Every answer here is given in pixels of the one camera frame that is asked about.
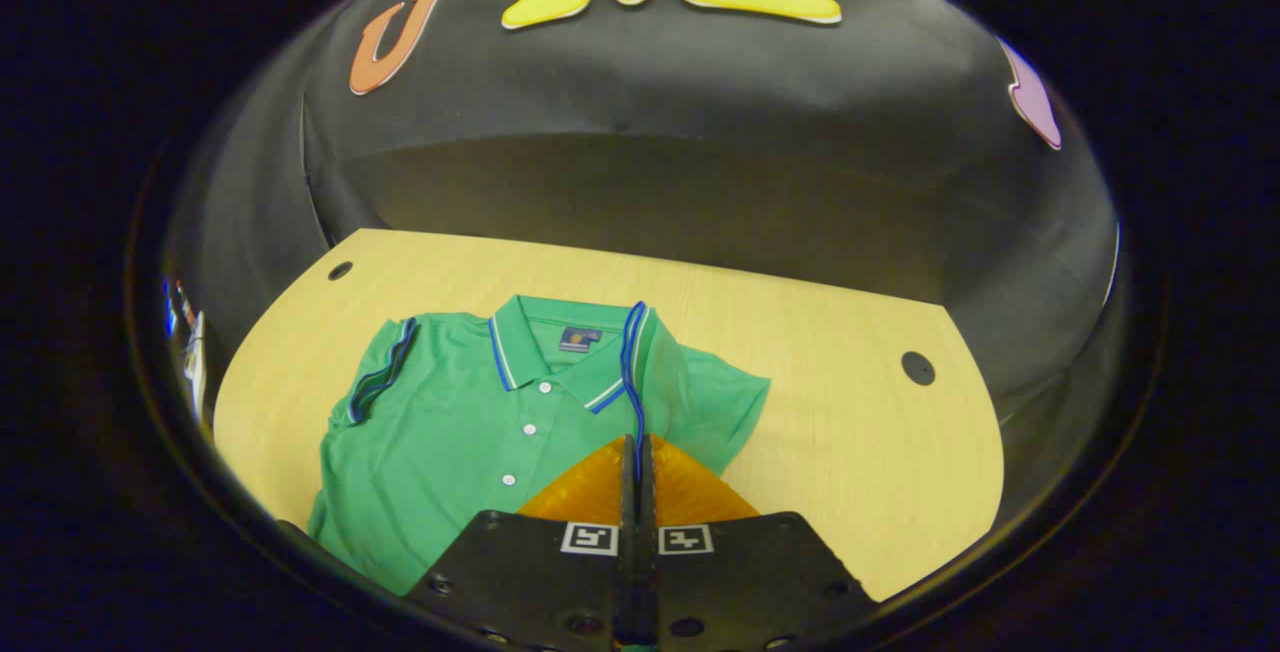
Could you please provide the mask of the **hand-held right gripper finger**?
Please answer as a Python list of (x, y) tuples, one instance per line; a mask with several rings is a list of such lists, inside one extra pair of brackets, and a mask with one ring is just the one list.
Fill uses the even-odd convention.
[(655, 437), (640, 459), (640, 620), (658, 651), (815, 651), (876, 615), (801, 514), (756, 512)]
[(476, 514), (406, 599), (500, 651), (620, 651), (639, 642), (636, 444), (626, 436), (617, 523)]

